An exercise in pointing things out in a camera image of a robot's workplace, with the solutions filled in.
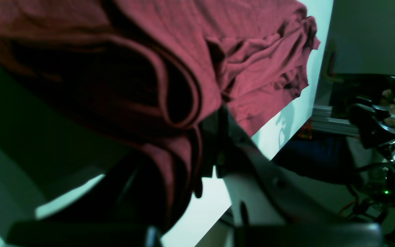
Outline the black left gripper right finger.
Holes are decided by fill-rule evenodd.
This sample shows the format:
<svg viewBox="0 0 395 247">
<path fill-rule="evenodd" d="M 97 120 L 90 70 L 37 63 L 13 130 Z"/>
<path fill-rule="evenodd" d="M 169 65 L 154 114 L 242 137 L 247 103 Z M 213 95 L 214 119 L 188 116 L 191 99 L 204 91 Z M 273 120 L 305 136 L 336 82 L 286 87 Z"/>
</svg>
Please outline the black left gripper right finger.
<svg viewBox="0 0 395 247">
<path fill-rule="evenodd" d="M 338 216 L 298 189 L 222 106 L 202 122 L 203 176 L 224 181 L 232 211 L 228 247 L 382 247 L 376 223 Z"/>
</svg>

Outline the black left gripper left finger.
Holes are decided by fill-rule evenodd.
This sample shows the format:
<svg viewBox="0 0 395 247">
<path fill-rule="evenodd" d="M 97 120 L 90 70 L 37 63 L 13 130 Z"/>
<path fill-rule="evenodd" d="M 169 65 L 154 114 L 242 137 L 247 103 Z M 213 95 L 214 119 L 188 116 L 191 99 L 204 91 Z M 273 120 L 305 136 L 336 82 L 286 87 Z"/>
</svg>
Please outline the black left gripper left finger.
<svg viewBox="0 0 395 247">
<path fill-rule="evenodd" d="M 41 220 L 16 222 L 6 242 L 20 247 L 161 247 L 163 193 L 144 154 L 130 154 L 74 203 Z"/>
</svg>

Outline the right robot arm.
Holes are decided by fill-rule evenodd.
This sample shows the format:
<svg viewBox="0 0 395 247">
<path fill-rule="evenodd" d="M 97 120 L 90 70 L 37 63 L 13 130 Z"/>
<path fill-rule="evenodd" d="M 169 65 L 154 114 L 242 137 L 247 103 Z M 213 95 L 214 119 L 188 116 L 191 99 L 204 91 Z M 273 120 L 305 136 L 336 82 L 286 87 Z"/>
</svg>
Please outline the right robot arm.
<svg viewBox="0 0 395 247">
<path fill-rule="evenodd" d="M 380 186 L 367 184 L 368 199 L 355 208 L 381 205 L 380 215 L 369 221 L 344 218 L 323 208 L 292 184 L 237 124 L 227 106 L 210 116 L 211 158 L 216 176 L 224 180 L 232 205 L 234 247 L 384 247 L 389 240 L 380 227 L 382 216 L 395 206 L 395 115 L 386 107 L 356 97 L 349 106 L 349 121 L 366 148 L 377 148 L 387 163 L 367 165 L 355 173 L 378 171 Z"/>
</svg>

